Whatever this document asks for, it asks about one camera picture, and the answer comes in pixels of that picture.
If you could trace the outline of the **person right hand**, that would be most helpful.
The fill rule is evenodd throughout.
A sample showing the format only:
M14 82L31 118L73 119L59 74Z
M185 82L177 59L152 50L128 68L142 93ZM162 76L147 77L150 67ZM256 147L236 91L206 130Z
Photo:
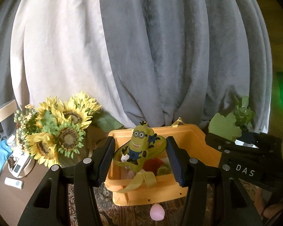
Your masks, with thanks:
M258 187L256 190L254 206L260 216L261 220L273 219L279 217L283 212L283 198L275 204L268 204L266 200L267 191Z

